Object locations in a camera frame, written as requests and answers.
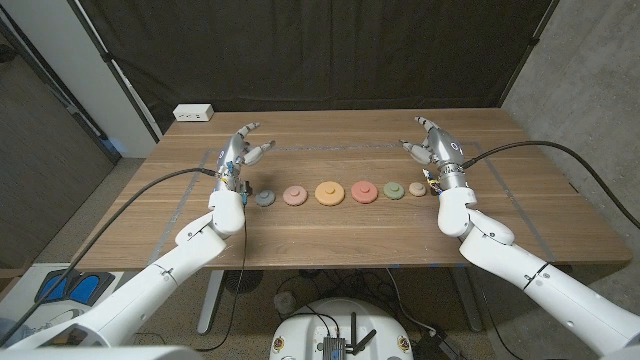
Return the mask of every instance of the wooden table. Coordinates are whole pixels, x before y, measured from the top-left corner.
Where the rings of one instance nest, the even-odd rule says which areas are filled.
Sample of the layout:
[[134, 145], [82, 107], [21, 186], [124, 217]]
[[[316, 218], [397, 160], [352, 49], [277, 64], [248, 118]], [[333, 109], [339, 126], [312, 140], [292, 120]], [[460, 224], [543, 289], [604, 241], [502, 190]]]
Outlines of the wooden table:
[[[245, 166], [241, 175], [255, 191], [272, 189], [276, 202], [261, 208], [249, 199], [246, 268], [467, 264], [458, 252], [458, 240], [438, 229], [437, 197], [407, 193], [393, 201], [382, 195], [389, 181], [401, 183], [405, 190], [412, 182], [424, 183], [422, 167], [398, 142], [424, 139], [425, 131], [413, 120], [417, 115], [457, 137], [467, 158], [528, 139], [501, 109], [216, 113], [207, 123], [175, 123], [102, 222], [138, 189], [166, 173], [203, 165], [215, 169], [218, 151], [229, 136], [257, 121], [262, 127], [247, 140], [259, 145], [274, 139], [276, 149], [258, 165]], [[476, 208], [509, 226], [520, 246], [548, 261], [593, 264], [631, 259], [618, 235], [536, 147], [495, 154], [470, 168], [467, 179], [478, 198]], [[328, 180], [342, 184], [347, 193], [338, 206], [322, 206], [313, 197], [316, 186]], [[350, 197], [351, 185], [359, 180], [371, 181], [380, 190], [372, 204]], [[155, 186], [114, 222], [79, 268], [144, 268], [175, 246], [180, 229], [208, 211], [213, 185], [208, 176], [187, 174]], [[291, 207], [282, 201], [291, 185], [309, 191], [305, 204]], [[228, 248], [210, 266], [240, 268], [243, 241], [242, 233], [229, 238]]]

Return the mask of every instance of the white robot body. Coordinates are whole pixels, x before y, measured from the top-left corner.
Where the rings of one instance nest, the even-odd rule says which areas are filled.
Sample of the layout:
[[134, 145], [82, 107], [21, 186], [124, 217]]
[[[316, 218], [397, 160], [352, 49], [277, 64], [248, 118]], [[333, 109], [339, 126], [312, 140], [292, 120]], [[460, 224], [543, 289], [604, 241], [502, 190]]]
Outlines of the white robot body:
[[[402, 325], [380, 308], [364, 301], [349, 298], [322, 299], [309, 304], [319, 314], [328, 314], [338, 323], [340, 337], [351, 343], [351, 313], [356, 313], [356, 338], [364, 339], [371, 330], [376, 334], [357, 355], [347, 354], [346, 359], [413, 359], [409, 337]], [[320, 318], [302, 307], [296, 313], [310, 315], [293, 316], [285, 320], [276, 330], [269, 359], [322, 360], [321, 344], [327, 336], [327, 329]], [[329, 318], [323, 317], [332, 337], [337, 336], [336, 326]]]

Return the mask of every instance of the white power strip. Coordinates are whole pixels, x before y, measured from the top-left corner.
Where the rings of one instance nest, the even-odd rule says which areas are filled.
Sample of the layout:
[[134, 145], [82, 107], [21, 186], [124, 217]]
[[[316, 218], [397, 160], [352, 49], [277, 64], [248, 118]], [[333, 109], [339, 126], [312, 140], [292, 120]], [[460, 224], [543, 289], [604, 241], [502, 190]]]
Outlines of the white power strip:
[[213, 116], [211, 104], [180, 104], [173, 110], [177, 121], [209, 121]]

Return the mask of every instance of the dark fabric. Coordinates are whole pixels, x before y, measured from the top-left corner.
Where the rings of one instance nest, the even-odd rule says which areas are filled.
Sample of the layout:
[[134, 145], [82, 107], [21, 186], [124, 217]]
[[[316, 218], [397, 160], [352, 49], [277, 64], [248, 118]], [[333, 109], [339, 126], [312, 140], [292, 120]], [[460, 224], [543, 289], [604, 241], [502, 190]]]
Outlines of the dark fabric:
[[495, 106], [549, 2], [81, 1], [163, 132], [179, 103]]

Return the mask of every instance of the robotic arm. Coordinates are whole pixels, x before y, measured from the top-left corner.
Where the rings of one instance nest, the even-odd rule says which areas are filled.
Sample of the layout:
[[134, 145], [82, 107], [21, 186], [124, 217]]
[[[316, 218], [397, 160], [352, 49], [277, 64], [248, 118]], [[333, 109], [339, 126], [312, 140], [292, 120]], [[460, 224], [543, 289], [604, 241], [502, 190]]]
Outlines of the robotic arm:
[[251, 148], [244, 141], [252, 123], [234, 134], [220, 152], [218, 179], [209, 198], [208, 214], [192, 221], [176, 236], [173, 250], [147, 266], [91, 311], [73, 320], [38, 332], [11, 346], [35, 349], [49, 345], [114, 347], [127, 341], [193, 273], [225, 248], [229, 236], [244, 225], [243, 203], [248, 185], [240, 181], [243, 164], [254, 165], [275, 145], [274, 141]]
[[401, 140], [403, 148], [419, 163], [438, 168], [438, 227], [464, 239], [460, 253], [467, 260], [523, 290], [601, 356], [640, 343], [640, 317], [514, 244], [515, 236], [505, 225], [467, 208], [477, 201], [462, 168], [460, 143], [433, 122], [415, 120], [425, 127], [427, 137], [422, 144]]

